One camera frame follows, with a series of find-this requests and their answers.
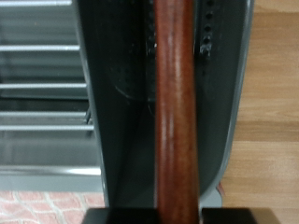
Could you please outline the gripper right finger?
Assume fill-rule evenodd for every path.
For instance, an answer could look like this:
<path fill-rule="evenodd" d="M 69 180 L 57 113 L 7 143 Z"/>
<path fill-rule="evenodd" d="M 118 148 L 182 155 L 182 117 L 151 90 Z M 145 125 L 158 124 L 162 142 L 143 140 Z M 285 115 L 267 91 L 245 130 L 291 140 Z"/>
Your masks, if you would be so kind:
<path fill-rule="evenodd" d="M 203 208 L 203 224 L 280 224 L 268 208 Z"/>

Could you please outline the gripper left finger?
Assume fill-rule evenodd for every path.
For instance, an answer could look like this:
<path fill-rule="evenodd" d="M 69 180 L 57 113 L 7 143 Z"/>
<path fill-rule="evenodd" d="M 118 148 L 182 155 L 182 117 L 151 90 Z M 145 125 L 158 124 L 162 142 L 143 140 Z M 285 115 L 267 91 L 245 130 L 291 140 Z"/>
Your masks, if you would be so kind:
<path fill-rule="evenodd" d="M 158 216 L 148 208 L 91 208 L 82 224 L 158 224 Z"/>

